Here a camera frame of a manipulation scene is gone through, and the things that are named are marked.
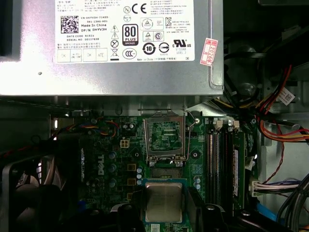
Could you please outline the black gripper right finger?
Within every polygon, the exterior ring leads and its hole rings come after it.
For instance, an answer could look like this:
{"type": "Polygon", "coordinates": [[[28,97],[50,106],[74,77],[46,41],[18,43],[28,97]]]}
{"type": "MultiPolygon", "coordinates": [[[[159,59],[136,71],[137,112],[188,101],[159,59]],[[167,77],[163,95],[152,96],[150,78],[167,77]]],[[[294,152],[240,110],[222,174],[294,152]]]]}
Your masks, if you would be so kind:
{"type": "Polygon", "coordinates": [[[194,187],[187,188],[187,216],[194,232],[289,232],[256,211],[237,210],[232,217],[211,203],[204,203],[194,187]]]}

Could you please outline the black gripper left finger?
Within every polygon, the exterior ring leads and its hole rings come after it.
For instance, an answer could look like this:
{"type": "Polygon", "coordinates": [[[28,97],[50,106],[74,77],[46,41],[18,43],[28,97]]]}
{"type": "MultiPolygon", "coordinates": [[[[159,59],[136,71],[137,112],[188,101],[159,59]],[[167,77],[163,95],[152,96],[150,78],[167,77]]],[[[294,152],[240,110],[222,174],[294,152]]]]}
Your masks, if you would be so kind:
{"type": "Polygon", "coordinates": [[[144,232],[141,210],[145,205],[145,190],[133,192],[131,202],[115,205],[110,212],[86,209],[72,217],[73,232],[144,232]]]}

